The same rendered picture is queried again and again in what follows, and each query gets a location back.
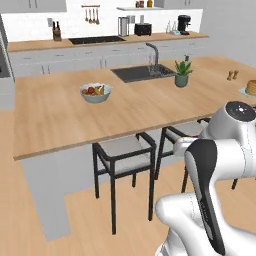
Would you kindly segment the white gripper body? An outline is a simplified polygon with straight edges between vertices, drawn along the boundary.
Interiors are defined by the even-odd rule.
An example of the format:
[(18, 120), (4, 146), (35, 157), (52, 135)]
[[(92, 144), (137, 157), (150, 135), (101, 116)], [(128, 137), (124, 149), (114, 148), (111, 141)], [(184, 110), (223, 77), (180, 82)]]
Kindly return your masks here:
[(173, 145), (173, 154), (177, 157), (183, 157), (187, 148), (197, 140), (197, 137), (180, 137)]

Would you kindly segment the pale round plate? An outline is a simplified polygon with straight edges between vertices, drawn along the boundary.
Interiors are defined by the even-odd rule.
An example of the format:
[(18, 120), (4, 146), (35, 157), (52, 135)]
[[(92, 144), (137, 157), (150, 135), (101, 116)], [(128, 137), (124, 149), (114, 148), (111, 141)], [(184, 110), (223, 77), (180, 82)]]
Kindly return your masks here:
[(256, 95), (250, 95), (250, 94), (247, 94), (246, 91), (245, 91), (245, 87), (244, 88), (239, 88), (238, 91), (243, 94), (244, 96), (246, 97), (251, 97), (251, 98), (256, 98)]

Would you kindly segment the dark sink basin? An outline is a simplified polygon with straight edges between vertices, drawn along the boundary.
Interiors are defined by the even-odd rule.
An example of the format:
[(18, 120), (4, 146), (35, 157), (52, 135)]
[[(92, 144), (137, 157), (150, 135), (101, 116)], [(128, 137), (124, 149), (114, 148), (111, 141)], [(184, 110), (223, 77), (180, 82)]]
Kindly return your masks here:
[(152, 80), (176, 75), (175, 71), (162, 64), (159, 64), (158, 67), (155, 67), (154, 65), (142, 65), (129, 68), (118, 68), (112, 69), (112, 72), (124, 83)]

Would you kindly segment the grey curved tap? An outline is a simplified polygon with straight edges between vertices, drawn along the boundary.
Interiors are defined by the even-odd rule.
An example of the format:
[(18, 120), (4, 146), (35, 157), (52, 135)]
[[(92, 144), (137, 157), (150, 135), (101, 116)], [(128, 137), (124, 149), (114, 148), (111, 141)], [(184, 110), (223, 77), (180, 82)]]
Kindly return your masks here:
[(154, 65), (153, 65), (153, 72), (158, 72), (158, 65), (159, 65), (159, 51), (158, 51), (158, 48), (152, 44), (152, 43), (149, 43), (149, 42), (146, 42), (145, 43), (146, 46), (152, 48), (154, 51), (155, 51), (155, 61), (154, 61)]

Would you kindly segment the white bowl of fruit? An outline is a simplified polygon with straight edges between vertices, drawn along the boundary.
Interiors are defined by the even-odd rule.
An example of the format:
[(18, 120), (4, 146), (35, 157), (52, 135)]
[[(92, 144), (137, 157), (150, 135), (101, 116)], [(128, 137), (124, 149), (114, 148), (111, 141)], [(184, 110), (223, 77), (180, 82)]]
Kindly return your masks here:
[(89, 83), (80, 87), (80, 94), (89, 103), (101, 103), (107, 100), (112, 87), (104, 83)]

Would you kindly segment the clear glass bottles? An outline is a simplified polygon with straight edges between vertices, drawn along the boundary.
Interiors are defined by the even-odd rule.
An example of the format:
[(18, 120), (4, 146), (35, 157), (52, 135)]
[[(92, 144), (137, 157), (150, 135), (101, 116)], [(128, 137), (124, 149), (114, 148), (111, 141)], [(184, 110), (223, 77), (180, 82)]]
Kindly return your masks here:
[(166, 27), (166, 32), (168, 34), (172, 34), (172, 35), (177, 35), (177, 28), (176, 28), (176, 22), (168, 22), (167, 27)]

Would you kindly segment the black coffee machine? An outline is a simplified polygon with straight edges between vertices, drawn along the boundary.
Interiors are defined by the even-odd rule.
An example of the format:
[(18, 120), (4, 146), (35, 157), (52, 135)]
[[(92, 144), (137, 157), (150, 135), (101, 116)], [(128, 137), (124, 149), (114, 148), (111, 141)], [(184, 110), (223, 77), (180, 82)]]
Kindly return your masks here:
[(189, 32), (186, 28), (190, 25), (191, 17), (188, 15), (179, 15), (178, 16), (178, 31), (181, 35), (188, 35)]

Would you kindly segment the black toaster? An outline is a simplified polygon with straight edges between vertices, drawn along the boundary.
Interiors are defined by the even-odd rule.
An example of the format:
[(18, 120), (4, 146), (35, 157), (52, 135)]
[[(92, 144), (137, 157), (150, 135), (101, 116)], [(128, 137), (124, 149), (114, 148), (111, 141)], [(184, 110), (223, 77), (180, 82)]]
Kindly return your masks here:
[(152, 33), (152, 25), (150, 23), (136, 24), (134, 34), (137, 36), (150, 36)]

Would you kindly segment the silver tall appliance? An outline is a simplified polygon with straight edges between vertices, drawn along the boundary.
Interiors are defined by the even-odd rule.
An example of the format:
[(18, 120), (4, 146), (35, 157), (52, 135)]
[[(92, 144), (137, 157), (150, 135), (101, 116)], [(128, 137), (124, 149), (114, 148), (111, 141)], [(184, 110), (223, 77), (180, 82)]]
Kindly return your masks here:
[(129, 18), (119, 17), (118, 18), (118, 35), (126, 37), (129, 35)]

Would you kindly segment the black hob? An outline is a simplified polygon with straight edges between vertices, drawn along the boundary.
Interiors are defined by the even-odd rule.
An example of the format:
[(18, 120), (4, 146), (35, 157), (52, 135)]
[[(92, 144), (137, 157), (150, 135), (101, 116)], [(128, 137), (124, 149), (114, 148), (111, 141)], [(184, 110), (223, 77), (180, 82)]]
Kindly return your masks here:
[(82, 38), (69, 38), (73, 45), (82, 44), (95, 44), (95, 43), (110, 43), (110, 42), (122, 42), (126, 41), (119, 36), (99, 36), (99, 37), (82, 37)]

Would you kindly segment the grey upper cupboard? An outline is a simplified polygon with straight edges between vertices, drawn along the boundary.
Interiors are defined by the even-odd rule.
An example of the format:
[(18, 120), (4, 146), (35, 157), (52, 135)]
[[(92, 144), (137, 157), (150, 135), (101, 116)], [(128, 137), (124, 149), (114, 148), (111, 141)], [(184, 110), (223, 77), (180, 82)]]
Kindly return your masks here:
[(154, 6), (167, 9), (203, 9), (206, 0), (154, 0)]
[(0, 0), (1, 14), (66, 11), (66, 0)]

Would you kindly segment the jars on shelf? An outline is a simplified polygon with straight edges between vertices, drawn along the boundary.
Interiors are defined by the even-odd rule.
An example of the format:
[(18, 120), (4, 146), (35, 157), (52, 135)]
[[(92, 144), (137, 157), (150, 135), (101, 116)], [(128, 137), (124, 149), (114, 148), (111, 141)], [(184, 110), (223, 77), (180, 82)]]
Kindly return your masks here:
[(153, 7), (153, 0), (136, 0), (135, 3), (136, 8), (152, 8)]

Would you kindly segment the brown knife block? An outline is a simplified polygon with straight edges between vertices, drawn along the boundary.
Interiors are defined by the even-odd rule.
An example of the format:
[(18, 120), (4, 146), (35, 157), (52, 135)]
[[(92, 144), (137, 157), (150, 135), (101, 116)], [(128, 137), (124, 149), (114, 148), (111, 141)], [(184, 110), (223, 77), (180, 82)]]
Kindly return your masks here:
[(61, 41), (62, 40), (59, 22), (54, 22), (52, 24), (52, 33), (53, 33), (53, 40), (54, 41)]

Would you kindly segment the grey tall appliance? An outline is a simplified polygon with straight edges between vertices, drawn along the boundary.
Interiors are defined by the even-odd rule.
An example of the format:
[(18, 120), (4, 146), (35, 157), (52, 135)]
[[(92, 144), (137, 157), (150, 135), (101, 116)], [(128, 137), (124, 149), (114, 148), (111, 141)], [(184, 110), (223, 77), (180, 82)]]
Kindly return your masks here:
[(14, 108), (15, 78), (7, 48), (8, 40), (0, 15), (0, 110)]

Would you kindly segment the rail with hanging tools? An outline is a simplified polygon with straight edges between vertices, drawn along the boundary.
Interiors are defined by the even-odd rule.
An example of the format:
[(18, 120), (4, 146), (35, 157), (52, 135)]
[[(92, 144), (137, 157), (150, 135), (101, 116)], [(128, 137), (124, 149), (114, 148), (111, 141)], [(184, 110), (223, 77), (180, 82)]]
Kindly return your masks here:
[(99, 25), (99, 5), (82, 5), (85, 10), (85, 21), (89, 24)]

